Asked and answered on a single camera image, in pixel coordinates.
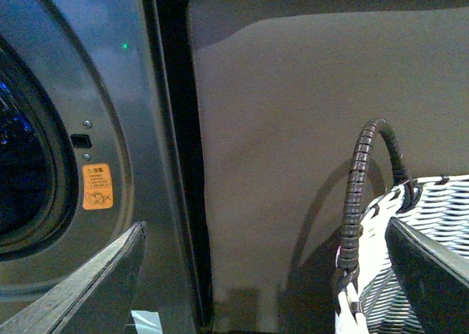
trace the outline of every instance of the brown basket handle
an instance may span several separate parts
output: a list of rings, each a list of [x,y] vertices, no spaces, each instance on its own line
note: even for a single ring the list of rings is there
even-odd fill
[[[341,247],[337,265],[350,275],[350,277],[345,277],[350,278],[347,283],[354,281],[358,277],[358,241],[361,234],[360,222],[363,212],[363,194],[365,191],[366,172],[368,171],[371,159],[372,143],[376,133],[381,135],[388,149],[394,185],[405,183],[406,193],[410,194],[410,198],[407,200],[414,200],[413,181],[402,161],[402,154],[394,129],[384,119],[370,120],[363,127],[355,145],[347,181],[347,192],[345,194]]]

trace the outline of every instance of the washing machine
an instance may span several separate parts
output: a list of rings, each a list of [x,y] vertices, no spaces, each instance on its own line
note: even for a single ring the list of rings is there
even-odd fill
[[[134,309],[157,311],[164,333],[201,326],[158,16],[145,3],[0,0],[2,322],[144,220]]]

